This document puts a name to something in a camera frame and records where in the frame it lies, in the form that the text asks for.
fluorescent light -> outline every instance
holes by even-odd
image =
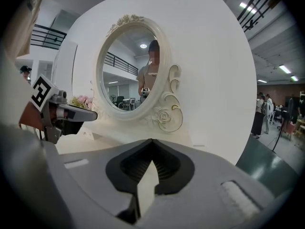
[[[296,76],[291,76],[291,79],[293,79],[295,82],[297,82],[299,79],[297,79]]]
[[[245,7],[247,7],[247,4],[241,2],[241,4],[239,4],[239,6],[245,8]],[[256,9],[252,8],[251,6],[249,6],[249,7],[247,8],[247,10],[248,10],[248,11],[251,11],[251,13],[256,13]]]
[[[288,70],[284,65],[280,65],[280,68],[282,71],[284,71],[286,74],[290,74],[290,70]]]

